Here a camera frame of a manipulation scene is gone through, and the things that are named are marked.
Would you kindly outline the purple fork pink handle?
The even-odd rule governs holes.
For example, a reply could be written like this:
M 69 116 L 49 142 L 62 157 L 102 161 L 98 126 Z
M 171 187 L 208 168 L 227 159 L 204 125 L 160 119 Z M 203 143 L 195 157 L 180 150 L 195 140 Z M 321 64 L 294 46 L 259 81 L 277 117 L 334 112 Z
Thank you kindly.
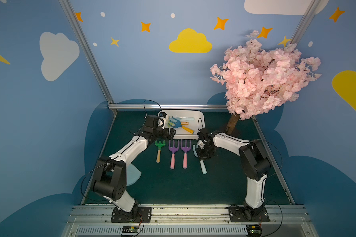
M 172 153 L 170 169 L 175 169 L 175 153 L 180 149 L 179 141 L 176 143 L 175 140 L 170 140 L 168 149 Z
M 181 140 L 181 150 L 184 152 L 183 169 L 187 169 L 187 154 L 191 150 L 191 140 Z

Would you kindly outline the light blue hand rake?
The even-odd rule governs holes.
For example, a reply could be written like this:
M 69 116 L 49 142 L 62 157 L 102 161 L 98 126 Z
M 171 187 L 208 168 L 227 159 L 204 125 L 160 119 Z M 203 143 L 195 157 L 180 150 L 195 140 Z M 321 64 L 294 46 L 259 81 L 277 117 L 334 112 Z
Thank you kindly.
M 206 170 L 204 161 L 202 159 L 200 159 L 199 156 L 198 156 L 198 153 L 197 153 L 198 146 L 197 146 L 197 144 L 193 145 L 192 147 L 193 147 L 193 152 L 194 152 L 195 157 L 197 157 L 199 159 L 202 174 L 207 174 L 207 170 Z

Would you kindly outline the green rake wooden handle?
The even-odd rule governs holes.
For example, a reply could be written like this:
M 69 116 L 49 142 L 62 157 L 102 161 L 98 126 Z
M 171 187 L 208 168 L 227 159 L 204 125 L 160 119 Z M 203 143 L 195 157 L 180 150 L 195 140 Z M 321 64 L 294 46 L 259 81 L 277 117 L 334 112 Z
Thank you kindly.
M 158 148 L 156 162 L 160 163 L 161 149 L 166 145 L 166 141 L 155 141 L 155 146 Z

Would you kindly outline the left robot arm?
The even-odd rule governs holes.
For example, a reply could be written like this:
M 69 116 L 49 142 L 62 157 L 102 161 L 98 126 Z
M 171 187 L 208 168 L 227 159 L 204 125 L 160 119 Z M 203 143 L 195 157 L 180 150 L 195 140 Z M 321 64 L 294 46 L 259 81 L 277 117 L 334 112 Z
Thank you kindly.
M 118 152 L 100 157 L 93 170 L 93 192 L 114 204 L 131 220 L 135 219 L 137 202 L 126 191 L 128 166 L 156 140 L 172 140 L 176 133 L 174 128 L 140 130 Z

